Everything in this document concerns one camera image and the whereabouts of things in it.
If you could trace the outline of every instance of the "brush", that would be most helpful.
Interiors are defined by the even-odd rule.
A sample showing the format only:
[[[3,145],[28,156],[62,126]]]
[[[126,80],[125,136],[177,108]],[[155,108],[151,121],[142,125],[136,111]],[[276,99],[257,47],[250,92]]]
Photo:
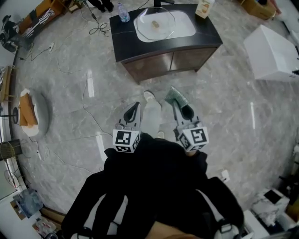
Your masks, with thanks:
[[[180,108],[183,108],[184,106],[190,104],[187,98],[178,89],[176,89],[173,86],[168,91],[164,100],[171,105],[173,101],[176,100]]]

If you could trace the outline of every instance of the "brown cushion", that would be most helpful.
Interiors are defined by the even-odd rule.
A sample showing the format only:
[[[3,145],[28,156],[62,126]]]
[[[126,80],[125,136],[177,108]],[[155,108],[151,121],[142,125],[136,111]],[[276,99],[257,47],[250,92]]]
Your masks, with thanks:
[[[33,105],[28,93],[20,97],[20,108],[29,125],[37,125],[36,117],[34,115]]]
[[[25,119],[24,114],[22,113],[22,109],[20,108],[20,126],[27,126],[28,123]]]

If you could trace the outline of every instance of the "wooden cabinet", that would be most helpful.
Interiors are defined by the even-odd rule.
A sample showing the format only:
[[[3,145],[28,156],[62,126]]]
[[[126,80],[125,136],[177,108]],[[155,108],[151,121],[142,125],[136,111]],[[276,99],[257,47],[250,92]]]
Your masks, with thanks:
[[[187,49],[122,62],[133,79],[140,81],[169,74],[171,72],[198,71],[217,48]]]

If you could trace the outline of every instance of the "glass bowl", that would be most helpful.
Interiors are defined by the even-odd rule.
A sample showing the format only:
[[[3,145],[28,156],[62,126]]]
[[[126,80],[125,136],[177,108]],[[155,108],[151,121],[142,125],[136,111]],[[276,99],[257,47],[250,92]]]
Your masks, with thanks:
[[[176,26],[174,16],[164,7],[149,7],[136,19],[138,32],[148,40],[164,40],[168,38]]]

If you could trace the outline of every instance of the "faucet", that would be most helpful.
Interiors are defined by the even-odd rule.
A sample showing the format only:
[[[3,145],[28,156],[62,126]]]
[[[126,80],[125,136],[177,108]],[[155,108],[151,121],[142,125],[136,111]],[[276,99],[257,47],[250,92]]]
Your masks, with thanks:
[[[154,7],[160,7],[161,2],[166,2],[169,4],[174,4],[174,0],[154,0]]]

